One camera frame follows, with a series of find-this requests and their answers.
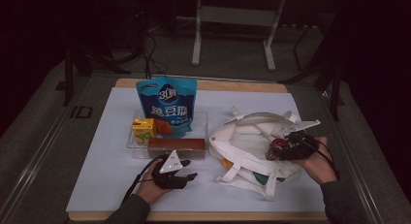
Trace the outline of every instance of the yellow snack package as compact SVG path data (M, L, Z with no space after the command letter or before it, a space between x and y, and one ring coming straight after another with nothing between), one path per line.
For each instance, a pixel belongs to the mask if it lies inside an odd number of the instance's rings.
M148 144L148 140L157 136L153 118L134 118L133 132L138 144Z

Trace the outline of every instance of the clear plastic container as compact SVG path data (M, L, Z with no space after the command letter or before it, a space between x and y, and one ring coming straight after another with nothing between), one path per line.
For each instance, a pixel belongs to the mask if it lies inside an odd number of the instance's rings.
M144 113L142 110L136 110L135 117L144 117ZM208 117L206 112L194 112L193 114L193 122L191 123L192 131L187 132L186 135L182 139L202 139L205 141L206 145L206 136L208 136ZM172 149L148 149L146 144L138 144L136 141L136 137L134 136L133 129L130 126L130 134L127 141L127 150L130 152L133 158L152 158L153 153L149 153L151 151L162 151L164 153L171 152ZM184 155L182 158L186 159L203 159L205 157L204 150L198 149L183 149L181 155Z

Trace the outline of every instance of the wooden table edge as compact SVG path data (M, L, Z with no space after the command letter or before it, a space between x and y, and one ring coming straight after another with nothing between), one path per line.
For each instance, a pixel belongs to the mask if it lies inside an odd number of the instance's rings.
M115 87L136 87L144 79L119 79ZM199 90L287 93L283 84L253 81L197 80Z
M73 221L105 220L111 212L69 212ZM147 221L290 221L327 220L323 211L312 212L151 212Z

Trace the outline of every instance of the hand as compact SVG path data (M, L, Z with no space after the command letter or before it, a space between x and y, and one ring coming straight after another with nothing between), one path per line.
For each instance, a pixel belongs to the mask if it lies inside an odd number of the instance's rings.
M161 160L154 162L148 168L147 172L142 175L142 180L148 181L142 181L136 192L137 195L143 198L150 205L153 205L155 202L157 202L157 200L160 199L164 194L172 191L172 189L162 189L157 186L153 180L153 177L151 176L151 173L153 172L155 166L160 162Z
M327 138L321 137L316 138L316 140L322 143L319 145L318 149L332 160L330 153L325 147L325 145L327 145ZM308 175L320 185L330 181L337 181L332 166L330 166L329 162L323 156L316 152L307 159L293 160L291 162L302 166Z

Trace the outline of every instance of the snack bag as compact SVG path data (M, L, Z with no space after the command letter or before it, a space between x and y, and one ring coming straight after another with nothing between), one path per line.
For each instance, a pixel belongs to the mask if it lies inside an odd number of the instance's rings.
M146 118L154 118L157 134L182 138L191 131L197 81L159 77L136 83Z

